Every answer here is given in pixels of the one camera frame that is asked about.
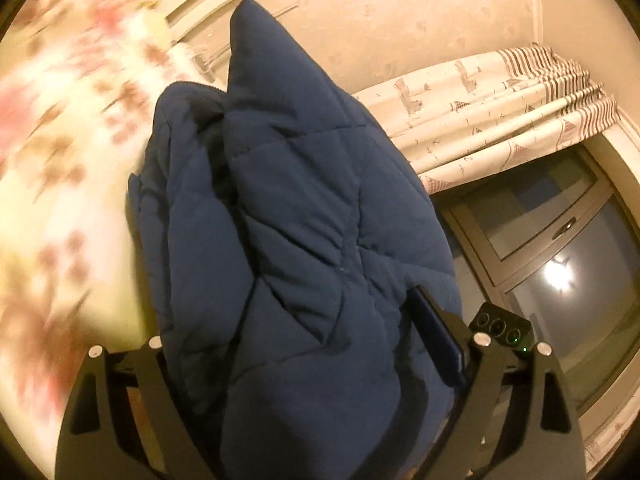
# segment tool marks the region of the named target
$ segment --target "window glass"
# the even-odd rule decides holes
[[[640,335],[640,248],[616,199],[507,297],[552,345],[580,406]]]
[[[595,183],[596,176],[577,153],[559,152],[492,178],[464,202],[502,260],[542,232]]]
[[[486,301],[486,297],[462,252],[460,242],[441,216],[438,216],[438,220],[440,220],[440,224],[447,235],[447,242],[449,242],[449,248],[453,255],[453,264],[456,267],[456,282],[462,299],[462,319],[469,325],[480,306]]]

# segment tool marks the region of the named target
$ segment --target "blanket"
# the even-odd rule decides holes
[[[460,296],[406,159],[252,0],[225,94],[161,95],[129,193],[168,373],[233,480],[392,479],[452,403],[402,309]]]

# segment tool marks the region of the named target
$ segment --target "floral fabric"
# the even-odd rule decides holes
[[[356,97],[429,193],[582,142],[619,120],[615,99],[589,72],[537,44],[418,70]]]
[[[88,347],[154,331],[127,178],[164,88],[203,82],[155,1],[28,0],[0,44],[0,410],[49,477]]]

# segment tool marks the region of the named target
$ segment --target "quilted fabric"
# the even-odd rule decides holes
[[[228,93],[161,96],[129,190],[178,394],[233,480],[393,479],[450,407],[402,312],[462,308],[430,199],[373,117],[252,0]]]

